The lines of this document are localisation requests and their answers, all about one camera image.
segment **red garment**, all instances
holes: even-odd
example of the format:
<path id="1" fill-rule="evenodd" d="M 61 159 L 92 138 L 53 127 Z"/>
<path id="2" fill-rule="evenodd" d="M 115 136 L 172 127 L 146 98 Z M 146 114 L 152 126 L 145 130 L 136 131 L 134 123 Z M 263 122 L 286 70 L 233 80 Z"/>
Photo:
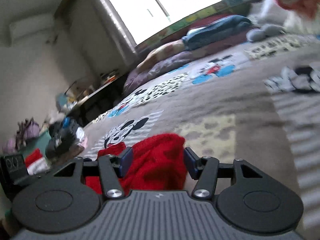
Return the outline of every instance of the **red garment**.
<path id="1" fill-rule="evenodd" d="M 29 167 L 32 163 L 42 158 L 42 154 L 39 148 L 35 149 L 25 160 L 26 167 Z"/>
<path id="2" fill-rule="evenodd" d="M 160 134 L 132 146 L 133 161 L 127 175 L 119 179 L 125 194 L 130 189 L 183 189 L 187 170 L 183 163 L 185 139 L 177 134 Z M 119 155 L 125 149 L 123 142 L 100 150 L 98 157 Z M 101 194 L 99 177 L 86 177 L 85 184 Z"/>

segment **table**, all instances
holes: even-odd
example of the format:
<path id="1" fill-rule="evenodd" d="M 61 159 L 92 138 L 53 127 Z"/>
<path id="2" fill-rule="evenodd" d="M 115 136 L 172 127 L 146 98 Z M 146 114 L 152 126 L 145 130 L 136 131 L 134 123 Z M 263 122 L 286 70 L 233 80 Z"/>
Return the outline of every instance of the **table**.
<path id="1" fill-rule="evenodd" d="M 84 97 L 66 114 L 66 116 L 74 118 L 82 127 L 94 120 L 109 109 L 113 108 L 113 102 L 121 97 L 124 83 L 127 79 L 127 73 L 119 76 L 115 80 L 103 85 L 92 94 Z M 106 106 L 102 99 L 107 99 L 109 104 Z M 87 112 L 93 107 L 97 107 L 99 114 L 95 117 L 88 118 Z"/>

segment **silver bolt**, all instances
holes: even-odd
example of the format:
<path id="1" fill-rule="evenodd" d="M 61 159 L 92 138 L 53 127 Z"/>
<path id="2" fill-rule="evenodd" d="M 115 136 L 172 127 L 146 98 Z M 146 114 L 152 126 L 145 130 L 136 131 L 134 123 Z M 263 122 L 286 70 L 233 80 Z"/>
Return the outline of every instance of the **silver bolt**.
<path id="1" fill-rule="evenodd" d="M 206 189 L 197 189 L 195 191 L 195 196 L 197 197 L 207 197 L 210 195 L 210 192 Z"/>
<path id="2" fill-rule="evenodd" d="M 120 197 L 122 195 L 122 192 L 119 189 L 111 189 L 111 190 L 108 190 L 107 195 L 108 197 L 116 198 L 116 197 Z"/>

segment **window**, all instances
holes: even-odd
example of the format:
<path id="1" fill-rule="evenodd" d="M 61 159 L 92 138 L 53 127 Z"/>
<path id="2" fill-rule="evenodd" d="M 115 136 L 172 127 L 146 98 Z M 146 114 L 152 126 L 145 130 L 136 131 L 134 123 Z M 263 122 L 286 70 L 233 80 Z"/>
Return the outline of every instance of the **window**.
<path id="1" fill-rule="evenodd" d="M 221 0 L 110 0 L 137 44 Z"/>

